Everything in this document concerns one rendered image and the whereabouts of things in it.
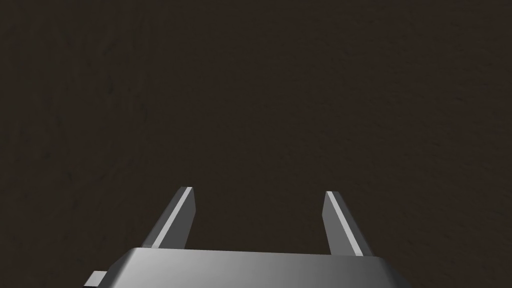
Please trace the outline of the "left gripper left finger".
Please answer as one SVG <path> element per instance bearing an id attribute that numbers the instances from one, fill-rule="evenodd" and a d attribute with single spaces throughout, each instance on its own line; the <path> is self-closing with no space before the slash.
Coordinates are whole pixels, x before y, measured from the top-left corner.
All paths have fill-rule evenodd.
<path id="1" fill-rule="evenodd" d="M 142 243 L 143 248 L 184 249 L 196 213 L 194 189 L 180 187 Z"/>

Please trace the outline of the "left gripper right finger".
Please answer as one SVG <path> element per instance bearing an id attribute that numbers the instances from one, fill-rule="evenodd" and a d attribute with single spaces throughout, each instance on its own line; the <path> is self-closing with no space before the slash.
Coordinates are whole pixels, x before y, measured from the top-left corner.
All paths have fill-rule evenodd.
<path id="1" fill-rule="evenodd" d="M 329 250 L 332 255 L 374 256 L 347 204 L 338 191 L 325 192 L 321 215 Z"/>

